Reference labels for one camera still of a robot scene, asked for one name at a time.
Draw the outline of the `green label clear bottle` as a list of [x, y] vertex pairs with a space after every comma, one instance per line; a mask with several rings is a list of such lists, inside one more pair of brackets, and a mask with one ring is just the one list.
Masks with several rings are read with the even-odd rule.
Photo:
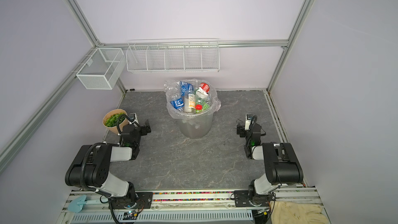
[[210, 104], [209, 104], [209, 103], [204, 102], [204, 103], [202, 104], [202, 111], [206, 111], [206, 110], [208, 110], [209, 108], [210, 108]]

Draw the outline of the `red label clear bottle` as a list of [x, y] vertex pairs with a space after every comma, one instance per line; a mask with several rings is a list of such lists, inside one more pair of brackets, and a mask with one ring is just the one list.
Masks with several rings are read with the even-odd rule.
[[202, 112], [202, 104], [204, 102], [209, 103], [209, 91], [210, 86], [207, 83], [201, 83], [195, 92], [196, 113]]

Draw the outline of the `clear crushed bottle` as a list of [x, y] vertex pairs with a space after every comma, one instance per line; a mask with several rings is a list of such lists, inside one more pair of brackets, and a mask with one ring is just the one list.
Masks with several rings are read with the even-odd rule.
[[184, 96], [186, 92], [194, 91], [194, 86], [185, 81], [167, 80], [164, 85], [164, 90], [169, 96]]

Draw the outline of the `white yellow label clear bottle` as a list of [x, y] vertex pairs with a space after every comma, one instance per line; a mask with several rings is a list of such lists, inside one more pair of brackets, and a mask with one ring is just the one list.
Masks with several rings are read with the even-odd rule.
[[193, 91], [184, 94], [184, 112], [194, 114], [196, 112], [196, 99]]

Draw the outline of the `blue label bottle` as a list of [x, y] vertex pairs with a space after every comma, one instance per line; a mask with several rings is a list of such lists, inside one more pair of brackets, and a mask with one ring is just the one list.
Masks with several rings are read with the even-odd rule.
[[170, 104], [172, 105], [172, 107], [179, 111], [179, 112], [183, 112], [184, 110], [184, 99], [180, 94], [172, 94], [171, 96], [171, 100], [170, 100]]

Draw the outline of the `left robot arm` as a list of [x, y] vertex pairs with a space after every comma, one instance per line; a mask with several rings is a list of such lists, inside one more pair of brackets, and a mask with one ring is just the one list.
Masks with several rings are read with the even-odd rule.
[[133, 122], [120, 131], [119, 144], [82, 146], [65, 174], [65, 183], [109, 198], [135, 202], [137, 196], [134, 185], [113, 175], [109, 168], [112, 162], [137, 159], [141, 138], [151, 132], [151, 127], [146, 120], [144, 125]]

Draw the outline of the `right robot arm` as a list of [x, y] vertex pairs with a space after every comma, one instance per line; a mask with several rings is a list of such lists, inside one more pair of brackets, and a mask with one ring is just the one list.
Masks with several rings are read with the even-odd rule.
[[290, 143], [262, 143], [261, 127], [252, 123], [249, 128], [237, 124], [237, 134], [245, 138], [247, 159], [264, 163], [264, 174], [248, 186], [248, 197], [253, 203], [269, 201], [274, 191], [287, 185], [301, 184], [304, 173]]

